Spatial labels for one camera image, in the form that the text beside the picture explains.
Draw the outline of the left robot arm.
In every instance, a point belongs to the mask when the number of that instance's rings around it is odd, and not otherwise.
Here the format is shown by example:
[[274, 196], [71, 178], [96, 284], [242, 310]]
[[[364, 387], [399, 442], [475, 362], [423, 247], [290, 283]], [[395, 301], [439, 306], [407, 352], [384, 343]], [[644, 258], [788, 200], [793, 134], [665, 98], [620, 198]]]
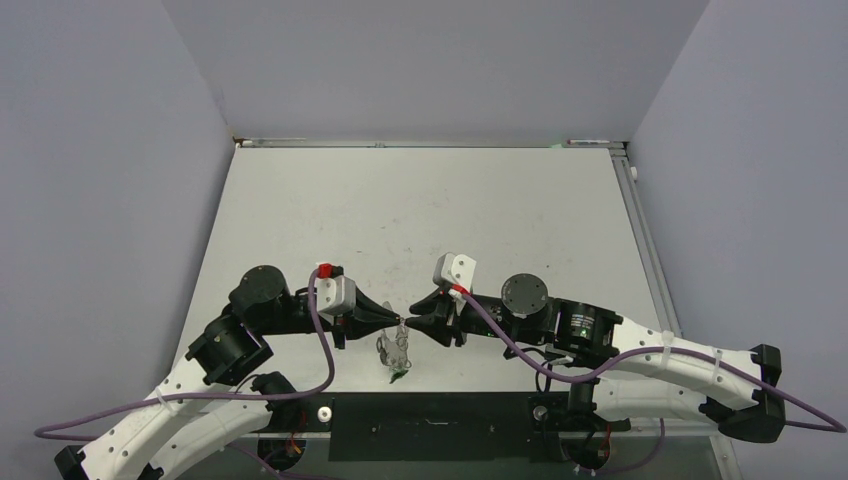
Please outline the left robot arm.
[[[98, 437], [72, 438], [56, 467], [64, 479], [176, 478], [245, 433], [292, 426], [303, 399], [333, 383], [334, 348], [401, 322], [340, 266], [319, 265], [296, 293], [278, 268], [254, 267], [145, 399], [80, 419], [124, 416]], [[267, 337], [311, 333], [327, 365], [318, 385], [299, 391], [279, 372], [258, 373], [273, 355]]]

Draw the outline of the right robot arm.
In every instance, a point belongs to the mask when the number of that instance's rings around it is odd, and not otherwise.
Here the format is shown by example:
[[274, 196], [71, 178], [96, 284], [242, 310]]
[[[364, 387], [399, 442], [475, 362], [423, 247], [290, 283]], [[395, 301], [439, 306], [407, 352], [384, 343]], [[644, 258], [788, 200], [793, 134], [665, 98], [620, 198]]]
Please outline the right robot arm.
[[589, 428], [603, 419], [676, 418], [717, 427], [750, 443], [775, 442], [787, 424], [772, 393], [782, 373], [778, 348], [725, 350], [641, 325], [615, 311], [553, 297], [539, 277], [508, 278], [499, 296], [440, 281], [413, 303], [407, 324], [437, 343], [461, 346], [468, 336], [501, 339], [509, 354], [543, 348], [550, 360], [580, 369], [568, 385], [567, 419]]

